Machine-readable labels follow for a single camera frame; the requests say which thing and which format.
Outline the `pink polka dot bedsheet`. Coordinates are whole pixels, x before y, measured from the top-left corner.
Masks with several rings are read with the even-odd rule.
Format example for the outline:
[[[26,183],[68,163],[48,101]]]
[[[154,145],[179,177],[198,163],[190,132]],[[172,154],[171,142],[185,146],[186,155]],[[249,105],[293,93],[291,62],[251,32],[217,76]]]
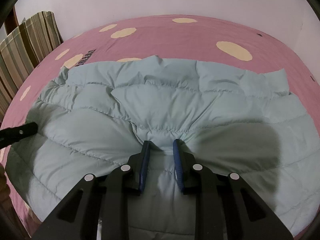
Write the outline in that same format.
[[[256,29],[217,18],[162,15],[107,24],[63,40],[18,89],[1,126],[21,124],[40,90],[64,65],[137,61],[151,55],[215,61],[257,73],[285,69],[289,87],[319,124],[317,79],[285,44]]]

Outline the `striped headboard cushion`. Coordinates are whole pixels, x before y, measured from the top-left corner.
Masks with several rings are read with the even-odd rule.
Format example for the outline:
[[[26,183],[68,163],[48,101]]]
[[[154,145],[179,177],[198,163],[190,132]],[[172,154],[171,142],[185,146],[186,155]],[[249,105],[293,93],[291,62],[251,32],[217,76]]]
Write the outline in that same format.
[[[51,11],[31,16],[1,42],[1,120],[27,77],[62,43]]]

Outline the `light blue puffer jacket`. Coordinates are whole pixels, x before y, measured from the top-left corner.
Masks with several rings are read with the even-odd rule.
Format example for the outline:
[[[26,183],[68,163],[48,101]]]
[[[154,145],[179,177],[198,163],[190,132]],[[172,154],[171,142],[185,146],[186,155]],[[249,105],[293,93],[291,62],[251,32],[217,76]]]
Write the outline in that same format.
[[[236,172],[293,235],[319,207],[319,135],[286,72],[160,59],[63,69],[31,107],[38,133],[11,146],[6,172],[44,220],[86,174],[109,174],[152,142],[146,188],[129,201],[131,239],[192,239],[172,144],[213,172]]]

